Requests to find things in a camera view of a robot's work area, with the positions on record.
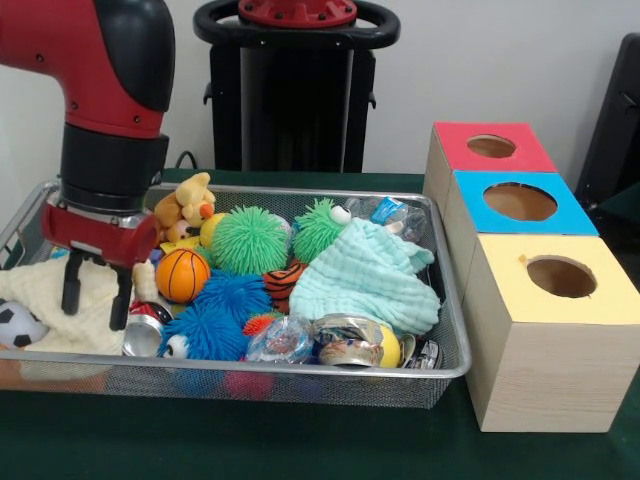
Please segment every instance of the light blue towel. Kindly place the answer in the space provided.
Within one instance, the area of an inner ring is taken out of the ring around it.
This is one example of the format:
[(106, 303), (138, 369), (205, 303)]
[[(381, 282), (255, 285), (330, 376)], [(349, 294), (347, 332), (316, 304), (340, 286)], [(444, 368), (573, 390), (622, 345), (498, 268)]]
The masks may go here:
[(426, 333), (438, 323), (440, 300), (416, 273), (433, 261), (429, 250), (354, 218), (298, 280), (291, 314), (358, 314), (396, 333)]

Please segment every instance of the wire mesh basket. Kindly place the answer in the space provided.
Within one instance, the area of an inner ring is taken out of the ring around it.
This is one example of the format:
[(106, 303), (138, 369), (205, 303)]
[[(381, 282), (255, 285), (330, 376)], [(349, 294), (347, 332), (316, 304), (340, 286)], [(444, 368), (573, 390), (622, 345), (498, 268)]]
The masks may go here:
[[(176, 185), (152, 188), (147, 206), (153, 206)], [(0, 265), (12, 268), (46, 260), (52, 245), (40, 229), (45, 199), (58, 189), (56, 182), (40, 185), (0, 234)], [(348, 197), (388, 194), (329, 190), (211, 186), (216, 210), (257, 205), (292, 221), (314, 198), (342, 204)], [(321, 365), (272, 365), (164, 358), (140, 358), (67, 353), (0, 351), (0, 389), (94, 393), (143, 397), (237, 399), (274, 402), (323, 403), (386, 407), (431, 408), (452, 379), (464, 375), (471, 354), (454, 286), (444, 232), (437, 209), (420, 195), (390, 194), (424, 210), (428, 228), (420, 245), (434, 252), (436, 262), (421, 274), (442, 300), (439, 323), (429, 332), (442, 350), (437, 370), (344, 369)], [(21, 373), (30, 372), (25, 380)]]

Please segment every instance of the soccer ball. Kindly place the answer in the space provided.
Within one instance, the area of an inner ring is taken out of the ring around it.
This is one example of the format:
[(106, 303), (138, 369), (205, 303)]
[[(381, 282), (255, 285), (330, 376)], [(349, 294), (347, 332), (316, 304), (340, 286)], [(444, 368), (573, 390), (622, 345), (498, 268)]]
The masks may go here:
[(0, 299), (0, 345), (15, 350), (42, 340), (49, 329), (15, 302)]

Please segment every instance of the red robot arm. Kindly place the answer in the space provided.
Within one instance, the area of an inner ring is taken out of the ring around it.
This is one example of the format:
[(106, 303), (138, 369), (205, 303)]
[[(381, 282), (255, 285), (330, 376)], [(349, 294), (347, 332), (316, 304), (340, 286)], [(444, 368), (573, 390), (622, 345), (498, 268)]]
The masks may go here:
[(163, 0), (0, 0), (0, 64), (49, 75), (64, 92), (61, 188), (42, 216), (46, 238), (71, 250), (62, 308), (77, 312), (82, 260), (107, 263), (120, 285), (114, 330), (126, 325), (131, 268), (155, 242), (143, 202), (164, 166), (174, 63)]

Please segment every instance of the white wall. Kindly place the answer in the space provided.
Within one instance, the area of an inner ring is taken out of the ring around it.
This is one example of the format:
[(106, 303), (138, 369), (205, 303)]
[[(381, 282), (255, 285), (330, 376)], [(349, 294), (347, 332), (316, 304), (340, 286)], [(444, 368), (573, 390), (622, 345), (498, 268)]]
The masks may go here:
[[(365, 171), (424, 172), (436, 120), (533, 124), (575, 183), (637, 0), (378, 0), (402, 20), (400, 42), (377, 52), (378, 109), (369, 116)], [(168, 163), (192, 150), (213, 166), (202, 105), (208, 46), (192, 33), (203, 0), (167, 0), (177, 36), (176, 81), (164, 132)], [(17, 94), (27, 94), (18, 99)], [(62, 95), (49, 78), (0, 68), (0, 225), (59, 166)]]

